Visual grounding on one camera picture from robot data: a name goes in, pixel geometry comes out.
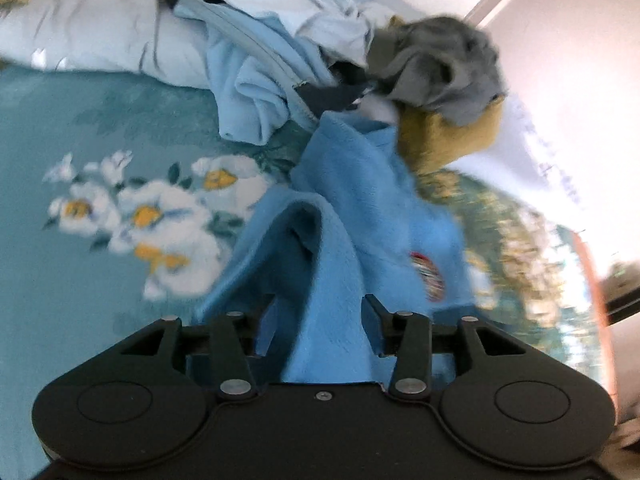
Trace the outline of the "blue fleece zip jacket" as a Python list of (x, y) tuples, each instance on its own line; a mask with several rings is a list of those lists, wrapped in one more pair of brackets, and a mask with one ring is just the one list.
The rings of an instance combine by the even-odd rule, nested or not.
[(396, 151), (396, 129), (327, 112), (286, 185), (254, 207), (194, 322), (255, 314), (273, 300), (264, 382), (388, 382), (361, 322), (364, 296), (439, 324), (475, 313), (462, 229), (427, 203)]

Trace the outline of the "mustard yellow garment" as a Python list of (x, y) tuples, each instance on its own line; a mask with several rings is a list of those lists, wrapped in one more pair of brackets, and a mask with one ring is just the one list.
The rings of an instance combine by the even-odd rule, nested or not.
[(399, 102), (398, 151), (417, 174), (430, 174), (466, 155), (489, 148), (498, 136), (504, 95), (494, 99), (480, 119), (466, 126), (441, 114)]

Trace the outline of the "teal floral bed blanket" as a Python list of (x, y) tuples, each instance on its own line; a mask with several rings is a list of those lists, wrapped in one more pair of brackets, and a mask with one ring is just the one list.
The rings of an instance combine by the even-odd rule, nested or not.
[[(359, 113), (356, 102), (348, 110)], [(615, 420), (565, 230), (450, 171), (413, 177), (458, 222), (475, 313), (524, 344), (401, 400), (388, 382), (264, 382), (229, 400), (123, 356), (162, 318), (194, 322), (258, 200), (314, 132), (224, 139), (205, 89), (133, 73), (1, 73), (1, 474), (6, 479), (601, 479)]]

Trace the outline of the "black device on shelf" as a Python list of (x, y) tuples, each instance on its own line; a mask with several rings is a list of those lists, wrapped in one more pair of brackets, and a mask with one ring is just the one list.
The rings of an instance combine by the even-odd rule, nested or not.
[(638, 261), (615, 263), (601, 285), (608, 324), (618, 323), (639, 312), (640, 266)]

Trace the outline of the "grey crumpled garment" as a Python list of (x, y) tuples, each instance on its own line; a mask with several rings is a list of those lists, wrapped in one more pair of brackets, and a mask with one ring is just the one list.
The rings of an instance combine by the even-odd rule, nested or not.
[(436, 16), (375, 32), (369, 74), (389, 99), (448, 122), (476, 122), (504, 95), (498, 50), (481, 30)]

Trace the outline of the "light blue garment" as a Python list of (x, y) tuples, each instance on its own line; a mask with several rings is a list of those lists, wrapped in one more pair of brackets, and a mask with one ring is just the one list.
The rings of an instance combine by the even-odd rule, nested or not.
[(219, 133), (265, 145), (287, 122), (312, 130), (371, 88), (367, 54), (393, 11), (375, 0), (169, 0), (204, 26)]

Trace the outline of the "grey floral pillow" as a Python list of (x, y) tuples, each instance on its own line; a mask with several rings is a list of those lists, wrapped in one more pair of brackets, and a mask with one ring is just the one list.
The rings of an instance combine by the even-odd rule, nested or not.
[(133, 73), (205, 89), (206, 28), (166, 0), (14, 0), (1, 9), (2, 60), (36, 70)]

